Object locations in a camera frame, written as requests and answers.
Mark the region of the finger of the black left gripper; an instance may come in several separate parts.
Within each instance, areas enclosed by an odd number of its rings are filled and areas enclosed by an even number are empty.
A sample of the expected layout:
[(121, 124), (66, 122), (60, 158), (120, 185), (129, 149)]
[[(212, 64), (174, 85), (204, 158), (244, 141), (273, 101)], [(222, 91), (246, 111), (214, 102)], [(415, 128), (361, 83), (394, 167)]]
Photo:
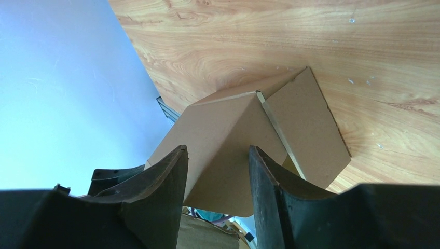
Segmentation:
[(145, 165), (129, 169), (95, 169), (92, 174), (88, 195), (96, 196), (98, 193), (116, 186), (127, 179), (141, 173)]

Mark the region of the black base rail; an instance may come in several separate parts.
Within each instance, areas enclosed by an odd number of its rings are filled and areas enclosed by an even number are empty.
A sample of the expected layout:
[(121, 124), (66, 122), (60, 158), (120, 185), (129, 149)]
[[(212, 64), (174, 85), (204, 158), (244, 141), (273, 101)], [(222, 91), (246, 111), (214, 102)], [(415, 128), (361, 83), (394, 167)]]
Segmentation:
[(160, 108), (162, 109), (164, 115), (166, 116), (166, 118), (169, 120), (170, 124), (173, 126), (177, 120), (180, 118), (180, 114), (175, 111), (174, 109), (172, 109), (171, 107), (169, 107), (162, 99), (162, 97), (158, 97), (156, 98)]

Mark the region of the brown cardboard box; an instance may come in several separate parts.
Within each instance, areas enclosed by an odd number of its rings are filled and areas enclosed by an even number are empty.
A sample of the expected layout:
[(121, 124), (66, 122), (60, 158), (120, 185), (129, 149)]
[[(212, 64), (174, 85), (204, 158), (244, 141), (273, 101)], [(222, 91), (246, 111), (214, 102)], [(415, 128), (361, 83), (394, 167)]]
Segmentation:
[(249, 151), (262, 149), (289, 172), (327, 188), (351, 156), (311, 68), (220, 90), (188, 106), (147, 160), (188, 151), (184, 205), (253, 215)]

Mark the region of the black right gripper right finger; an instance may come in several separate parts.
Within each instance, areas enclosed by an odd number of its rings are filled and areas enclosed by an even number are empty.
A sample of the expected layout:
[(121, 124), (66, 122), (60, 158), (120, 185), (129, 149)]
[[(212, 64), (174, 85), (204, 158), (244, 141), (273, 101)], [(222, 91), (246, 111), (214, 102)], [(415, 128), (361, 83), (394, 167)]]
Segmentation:
[(439, 248), (439, 187), (359, 184), (336, 194), (251, 146), (259, 248)]

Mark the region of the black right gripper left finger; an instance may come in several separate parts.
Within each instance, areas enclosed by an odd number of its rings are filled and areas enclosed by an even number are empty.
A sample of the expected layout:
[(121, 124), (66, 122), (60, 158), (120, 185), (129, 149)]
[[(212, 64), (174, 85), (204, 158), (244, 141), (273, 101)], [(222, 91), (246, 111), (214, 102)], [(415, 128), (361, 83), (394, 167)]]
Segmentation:
[(1, 248), (176, 248), (187, 181), (180, 145), (94, 196), (1, 191)]

